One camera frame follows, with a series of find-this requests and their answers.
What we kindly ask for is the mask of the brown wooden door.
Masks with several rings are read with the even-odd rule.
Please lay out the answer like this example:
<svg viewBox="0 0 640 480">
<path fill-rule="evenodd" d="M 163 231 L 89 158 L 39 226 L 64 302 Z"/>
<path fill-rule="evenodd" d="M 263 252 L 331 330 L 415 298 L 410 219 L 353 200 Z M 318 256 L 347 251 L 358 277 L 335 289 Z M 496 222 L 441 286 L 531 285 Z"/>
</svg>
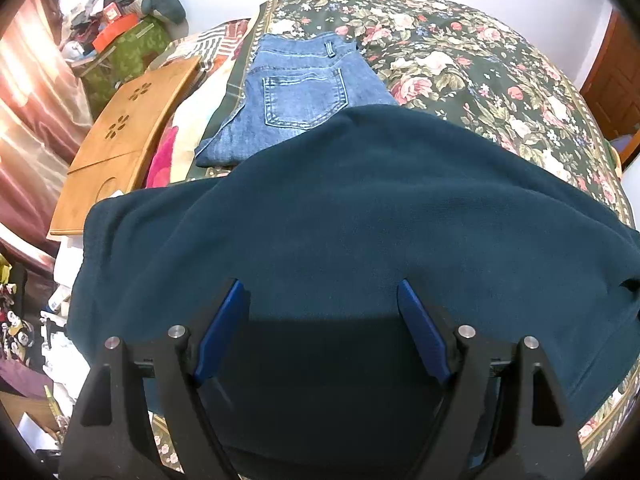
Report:
<svg viewBox="0 0 640 480">
<path fill-rule="evenodd" d="M 622 147 L 626 168 L 639 154 L 639 35 L 614 10 L 580 92 L 606 140 Z"/>
</svg>

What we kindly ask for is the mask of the folded blue denim jeans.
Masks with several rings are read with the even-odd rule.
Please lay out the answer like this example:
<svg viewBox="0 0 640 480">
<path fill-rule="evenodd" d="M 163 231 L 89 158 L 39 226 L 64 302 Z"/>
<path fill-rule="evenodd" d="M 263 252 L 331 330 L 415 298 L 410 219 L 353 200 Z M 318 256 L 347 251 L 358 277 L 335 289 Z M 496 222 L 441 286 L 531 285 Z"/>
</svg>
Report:
<svg viewBox="0 0 640 480">
<path fill-rule="evenodd" d="M 196 166 L 234 166 L 316 128 L 349 107 L 396 100 L 358 50 L 333 32 L 306 40 L 266 35 L 244 79 L 243 96 L 201 140 Z"/>
</svg>

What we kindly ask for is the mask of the wooden lap desk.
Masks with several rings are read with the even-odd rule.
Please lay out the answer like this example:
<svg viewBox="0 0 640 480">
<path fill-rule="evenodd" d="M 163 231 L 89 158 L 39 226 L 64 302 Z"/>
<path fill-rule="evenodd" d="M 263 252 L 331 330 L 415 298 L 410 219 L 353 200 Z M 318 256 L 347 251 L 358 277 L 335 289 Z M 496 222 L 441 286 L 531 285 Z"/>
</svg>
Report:
<svg viewBox="0 0 640 480">
<path fill-rule="evenodd" d="M 89 210 L 141 188 L 169 116 L 198 76 L 200 59 L 178 58 L 127 82 L 82 142 L 55 206 L 48 237 L 80 235 Z"/>
</svg>

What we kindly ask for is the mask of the striped patchwork quilt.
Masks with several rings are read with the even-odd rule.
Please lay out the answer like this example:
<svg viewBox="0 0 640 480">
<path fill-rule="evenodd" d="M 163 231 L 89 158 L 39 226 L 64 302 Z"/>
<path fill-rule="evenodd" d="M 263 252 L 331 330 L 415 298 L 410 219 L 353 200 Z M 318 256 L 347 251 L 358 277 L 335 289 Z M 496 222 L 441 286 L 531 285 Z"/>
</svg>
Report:
<svg viewBox="0 0 640 480">
<path fill-rule="evenodd" d="M 177 61 L 198 61 L 191 87 L 164 125 L 145 178 L 146 188 L 186 180 L 194 151 L 226 95 L 235 60 L 254 23 L 252 18 L 242 18 L 171 41 L 149 65 L 148 70 L 158 70 Z"/>
</svg>

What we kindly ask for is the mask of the red small box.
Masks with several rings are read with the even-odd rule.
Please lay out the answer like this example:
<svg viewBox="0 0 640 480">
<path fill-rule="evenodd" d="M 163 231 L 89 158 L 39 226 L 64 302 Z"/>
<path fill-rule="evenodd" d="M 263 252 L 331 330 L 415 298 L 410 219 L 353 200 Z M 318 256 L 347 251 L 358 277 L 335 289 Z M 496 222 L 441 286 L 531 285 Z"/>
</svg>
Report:
<svg viewBox="0 0 640 480">
<path fill-rule="evenodd" d="M 110 2 L 102 10 L 103 21 L 107 24 L 114 23 L 122 18 L 124 14 L 117 2 Z"/>
</svg>

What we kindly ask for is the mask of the green patterned storage bag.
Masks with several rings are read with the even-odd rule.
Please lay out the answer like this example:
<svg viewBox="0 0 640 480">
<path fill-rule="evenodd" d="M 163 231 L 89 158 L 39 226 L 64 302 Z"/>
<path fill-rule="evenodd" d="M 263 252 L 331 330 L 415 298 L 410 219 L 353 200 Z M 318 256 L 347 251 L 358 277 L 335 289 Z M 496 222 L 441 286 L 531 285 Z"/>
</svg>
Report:
<svg viewBox="0 0 640 480">
<path fill-rule="evenodd" d="M 120 86 L 141 76 L 169 43 L 164 24 L 149 16 L 118 36 L 93 61 L 76 68 L 92 118 L 101 114 Z"/>
</svg>

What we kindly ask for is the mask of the pink orange curtain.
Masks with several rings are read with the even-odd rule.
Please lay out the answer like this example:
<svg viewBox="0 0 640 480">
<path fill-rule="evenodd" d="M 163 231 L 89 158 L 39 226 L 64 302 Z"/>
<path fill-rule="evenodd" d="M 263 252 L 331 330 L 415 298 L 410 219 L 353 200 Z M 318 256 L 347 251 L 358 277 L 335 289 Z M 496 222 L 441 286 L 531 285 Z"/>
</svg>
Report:
<svg viewBox="0 0 640 480">
<path fill-rule="evenodd" d="M 1 224 L 51 257 L 52 214 L 91 125 L 42 1 L 24 0 L 1 37 Z"/>
</svg>

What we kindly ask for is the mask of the dark teal fleece pants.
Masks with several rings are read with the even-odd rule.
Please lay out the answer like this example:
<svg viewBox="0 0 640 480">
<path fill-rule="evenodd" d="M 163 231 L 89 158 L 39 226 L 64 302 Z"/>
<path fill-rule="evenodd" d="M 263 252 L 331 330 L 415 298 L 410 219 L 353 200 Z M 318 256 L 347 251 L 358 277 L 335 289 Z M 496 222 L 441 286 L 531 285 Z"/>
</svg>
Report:
<svg viewBox="0 0 640 480">
<path fill-rule="evenodd" d="M 390 479 L 439 400 L 402 325 L 419 286 L 458 324 L 536 337 L 586 422 L 639 354 L 639 235 L 495 142 L 398 106 L 342 110 L 222 179 L 102 200 L 88 214 L 67 333 L 162 336 L 228 278 L 250 292 L 203 401 L 252 479 Z"/>
</svg>

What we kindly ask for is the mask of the orange box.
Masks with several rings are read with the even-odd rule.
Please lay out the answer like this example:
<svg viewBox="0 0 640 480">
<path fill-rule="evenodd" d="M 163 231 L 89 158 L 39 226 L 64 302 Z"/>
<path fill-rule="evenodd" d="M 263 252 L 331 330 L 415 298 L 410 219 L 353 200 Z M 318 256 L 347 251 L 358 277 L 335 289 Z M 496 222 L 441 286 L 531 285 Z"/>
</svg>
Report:
<svg viewBox="0 0 640 480">
<path fill-rule="evenodd" d="M 126 14 L 112 21 L 96 35 L 96 39 L 92 42 L 94 50 L 99 53 L 103 52 L 120 35 L 136 26 L 138 21 L 136 14 Z"/>
</svg>

